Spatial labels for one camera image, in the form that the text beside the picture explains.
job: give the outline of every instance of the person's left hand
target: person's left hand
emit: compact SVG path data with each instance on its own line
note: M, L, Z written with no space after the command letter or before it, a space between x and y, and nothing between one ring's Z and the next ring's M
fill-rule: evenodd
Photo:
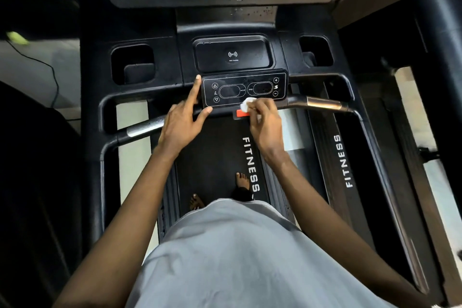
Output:
M205 119L212 112L213 107L206 107L196 121L193 121L193 106L200 90L200 82L201 77L197 75L188 99L173 105L165 117L158 147L175 156L200 133Z

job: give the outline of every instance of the white cotton pad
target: white cotton pad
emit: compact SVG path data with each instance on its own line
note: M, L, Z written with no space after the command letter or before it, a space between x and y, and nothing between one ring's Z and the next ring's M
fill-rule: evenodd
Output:
M252 98L252 97L250 97L250 98L245 99L244 102L241 104L241 110L242 110L242 112L247 113L248 110L249 110L249 107L247 106L247 103L252 102L252 101L255 101L255 100L257 100L257 98Z

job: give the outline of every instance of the treadmill handlebar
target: treadmill handlebar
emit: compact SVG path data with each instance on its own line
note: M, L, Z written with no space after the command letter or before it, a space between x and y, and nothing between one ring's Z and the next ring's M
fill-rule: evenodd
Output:
M299 107L314 110L328 110L337 112L354 112L346 102L315 98L312 96L305 95L288 95L284 100L275 101L278 109ZM224 116L232 113L235 110L234 107L230 108L215 108L210 116ZM197 116L202 111L202 108L195 107L193 116ZM148 119L147 121L140 122L130 127L123 128L117 131L114 146L121 146L142 139L144 137L152 135L155 131L162 129L164 126L165 116L162 115L156 118Z

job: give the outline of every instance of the treadmill control panel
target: treadmill control panel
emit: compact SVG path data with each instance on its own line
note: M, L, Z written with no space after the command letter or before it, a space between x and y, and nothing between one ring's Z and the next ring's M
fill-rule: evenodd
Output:
M202 103L204 107L220 107L241 104L248 97L286 97L287 73L249 73L206 76L202 78Z

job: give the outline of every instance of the hand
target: hand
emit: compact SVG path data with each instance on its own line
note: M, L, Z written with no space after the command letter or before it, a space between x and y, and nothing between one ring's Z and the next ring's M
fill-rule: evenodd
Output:
M200 75L197 75L188 99L173 105L165 117L158 147L175 157L200 133L205 119L212 112L213 107L206 107L197 116L196 121L193 121L193 106L199 93L200 82Z
M282 140L282 123L278 108L273 99L257 99L248 103L250 113L250 132L257 142L260 152L266 162L271 163L275 158L285 154ZM257 114L262 115L258 121Z

